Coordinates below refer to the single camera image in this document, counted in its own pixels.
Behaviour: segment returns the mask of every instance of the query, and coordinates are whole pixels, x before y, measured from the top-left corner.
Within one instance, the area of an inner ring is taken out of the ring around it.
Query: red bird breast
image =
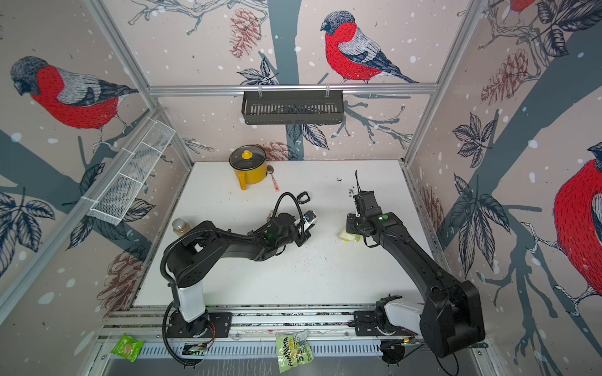
[[[592,201],[602,193],[602,173],[591,160],[567,181],[554,203],[558,244],[592,288],[602,292],[602,244],[594,227]]]
[[[339,26],[332,36],[326,34],[326,60],[331,68],[344,79],[367,81],[382,71],[352,62],[338,48],[339,43],[349,42],[353,39],[357,28],[355,23],[346,22]]]
[[[53,66],[41,69],[37,74],[40,95],[31,97],[42,105],[59,122],[73,128],[99,129],[117,114],[119,98],[111,98],[92,106],[70,106],[57,100],[65,88],[63,78]]]

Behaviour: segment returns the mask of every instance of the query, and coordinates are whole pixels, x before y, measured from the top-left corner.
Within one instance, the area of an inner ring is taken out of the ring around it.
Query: red bird
[[[72,73],[49,65],[45,60],[27,56],[10,70],[14,87],[20,95],[29,93],[59,122],[73,128],[98,129],[104,144],[102,127],[117,115],[117,107],[130,94],[138,93],[125,85],[112,84],[98,77]],[[131,126],[121,120],[125,127]]]
[[[588,149],[595,159],[560,188],[554,203],[554,223],[558,240],[552,245],[562,250],[571,264],[585,278],[588,288],[577,298],[562,291],[575,305],[573,316],[579,316],[579,302],[602,294],[602,143]]]
[[[348,11],[338,10],[326,16],[320,30],[326,31],[328,64],[343,76],[343,82],[355,79],[367,83],[376,76],[394,76],[412,84],[417,83],[402,75],[399,68],[382,53],[379,45],[364,35]]]

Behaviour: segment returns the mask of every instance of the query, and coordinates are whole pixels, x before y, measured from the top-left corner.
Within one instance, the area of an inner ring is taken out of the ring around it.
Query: metal rail
[[[439,85],[427,84],[320,84],[320,85],[266,85],[262,91],[291,90],[342,90],[343,94],[429,94],[434,95]],[[236,96],[245,91],[258,91],[258,85],[198,85],[198,86],[150,86],[152,97],[199,97],[199,96]]]

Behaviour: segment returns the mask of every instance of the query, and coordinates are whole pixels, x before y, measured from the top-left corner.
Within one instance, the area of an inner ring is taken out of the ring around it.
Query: white wire rack
[[[92,205],[88,215],[119,224],[175,133],[171,127],[156,120],[134,151],[126,150],[131,156]]]

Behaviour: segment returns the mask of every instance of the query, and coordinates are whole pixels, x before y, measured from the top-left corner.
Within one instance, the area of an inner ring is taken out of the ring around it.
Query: snack bag
[[[130,336],[123,335],[117,345],[111,350],[111,354],[119,355],[120,357],[124,357],[130,362],[134,362],[140,354],[140,350],[142,349],[144,341],[136,342]]]
[[[306,364],[314,359],[314,355],[307,343],[309,331],[299,331],[295,334],[286,334],[276,338],[276,353],[280,373],[301,364]]]

